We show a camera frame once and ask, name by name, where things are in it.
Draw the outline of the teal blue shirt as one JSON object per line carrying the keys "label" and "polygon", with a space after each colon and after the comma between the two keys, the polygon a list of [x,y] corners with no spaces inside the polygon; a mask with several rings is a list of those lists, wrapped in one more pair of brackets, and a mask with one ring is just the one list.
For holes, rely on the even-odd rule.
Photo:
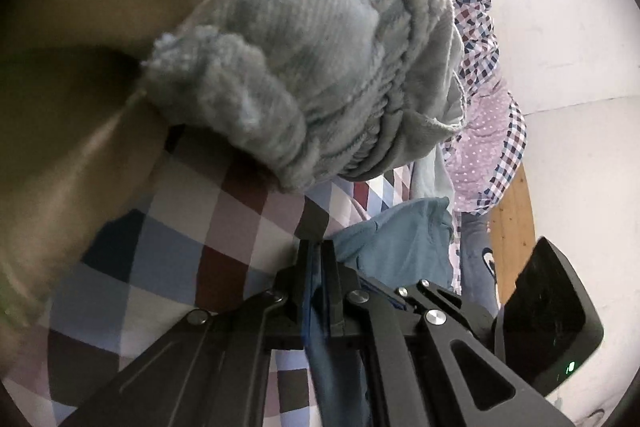
{"label": "teal blue shirt", "polygon": [[[449,289],[449,243],[454,227],[446,198],[413,199],[329,236],[338,262],[395,289],[422,279]],[[367,426],[370,407],[360,356],[329,345],[323,325],[321,275],[311,288],[306,355],[322,424]]]}

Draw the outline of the blue grey plush pillow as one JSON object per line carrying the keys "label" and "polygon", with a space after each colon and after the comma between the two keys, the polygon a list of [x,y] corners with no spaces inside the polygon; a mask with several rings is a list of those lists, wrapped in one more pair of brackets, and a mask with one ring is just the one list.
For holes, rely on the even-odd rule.
{"label": "blue grey plush pillow", "polygon": [[500,309],[496,262],[490,246],[487,215],[461,216],[460,269],[462,296],[492,317]]}

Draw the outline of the wooden headboard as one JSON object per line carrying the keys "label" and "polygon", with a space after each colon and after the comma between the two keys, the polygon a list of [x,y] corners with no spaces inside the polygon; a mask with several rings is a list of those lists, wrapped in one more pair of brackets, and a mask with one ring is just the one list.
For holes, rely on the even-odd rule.
{"label": "wooden headboard", "polygon": [[500,303],[506,303],[536,244],[525,166],[521,165],[499,205],[489,213]]}

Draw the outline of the grey green sweatshirt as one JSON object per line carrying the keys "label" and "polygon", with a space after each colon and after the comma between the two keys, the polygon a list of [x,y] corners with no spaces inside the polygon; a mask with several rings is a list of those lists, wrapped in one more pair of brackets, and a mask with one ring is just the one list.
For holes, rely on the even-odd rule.
{"label": "grey green sweatshirt", "polygon": [[410,197],[446,198],[449,212],[454,208],[454,184],[446,169],[444,155],[439,145],[413,164]]}

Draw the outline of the plaid checkered bed sheet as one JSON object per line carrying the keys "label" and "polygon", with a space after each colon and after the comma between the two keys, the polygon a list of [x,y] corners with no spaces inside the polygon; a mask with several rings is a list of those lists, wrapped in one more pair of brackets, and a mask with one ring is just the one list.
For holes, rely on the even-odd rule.
{"label": "plaid checkered bed sheet", "polygon": [[29,425],[60,425],[186,312],[227,311],[267,289],[303,239],[407,202],[411,175],[281,193],[248,158],[171,133],[153,191],[44,292],[4,389]]}

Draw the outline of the purple polka dot pillow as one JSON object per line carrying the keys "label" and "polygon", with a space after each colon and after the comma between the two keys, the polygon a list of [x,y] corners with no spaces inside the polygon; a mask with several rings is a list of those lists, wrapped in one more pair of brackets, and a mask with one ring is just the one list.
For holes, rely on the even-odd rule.
{"label": "purple polka dot pillow", "polygon": [[481,216],[496,207],[521,166],[527,129],[520,106],[502,83],[478,90],[466,125],[442,146],[454,186],[452,209]]}

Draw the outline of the light blue elastic-cuff garment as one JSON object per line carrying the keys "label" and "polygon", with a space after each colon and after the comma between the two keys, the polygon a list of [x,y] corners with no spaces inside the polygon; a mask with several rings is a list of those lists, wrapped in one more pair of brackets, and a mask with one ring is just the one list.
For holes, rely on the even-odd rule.
{"label": "light blue elastic-cuff garment", "polygon": [[140,81],[173,124],[212,130],[284,191],[374,178],[457,133],[452,0],[206,0]]}

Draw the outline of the beige khaki garment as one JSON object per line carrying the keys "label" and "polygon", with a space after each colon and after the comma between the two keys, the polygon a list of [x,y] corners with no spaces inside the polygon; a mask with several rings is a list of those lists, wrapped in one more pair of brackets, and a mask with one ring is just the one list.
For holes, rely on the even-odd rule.
{"label": "beige khaki garment", "polygon": [[165,121],[136,90],[202,0],[2,0],[1,347],[148,181]]}

